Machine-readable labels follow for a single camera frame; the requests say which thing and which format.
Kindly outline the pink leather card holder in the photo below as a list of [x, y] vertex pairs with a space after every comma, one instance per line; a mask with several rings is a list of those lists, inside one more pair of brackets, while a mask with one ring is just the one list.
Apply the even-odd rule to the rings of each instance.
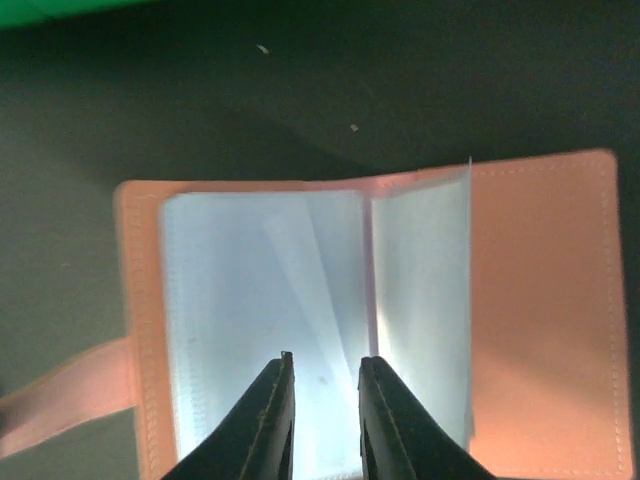
[[362, 472], [361, 361], [383, 357], [500, 477], [635, 474], [617, 162], [604, 150], [335, 181], [129, 181], [130, 330], [1, 402], [11, 456], [136, 412], [158, 479], [265, 364], [295, 367], [293, 473]]

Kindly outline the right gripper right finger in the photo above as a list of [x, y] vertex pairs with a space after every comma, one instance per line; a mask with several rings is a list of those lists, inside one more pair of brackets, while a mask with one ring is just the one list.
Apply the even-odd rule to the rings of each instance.
[[361, 359], [358, 390], [360, 450], [366, 479], [494, 477], [444, 432], [383, 358]]

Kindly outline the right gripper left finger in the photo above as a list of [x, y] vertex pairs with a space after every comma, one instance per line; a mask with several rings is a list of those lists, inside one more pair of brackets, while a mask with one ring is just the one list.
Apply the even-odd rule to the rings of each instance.
[[270, 360], [216, 429], [163, 478], [290, 479], [294, 381], [290, 352]]

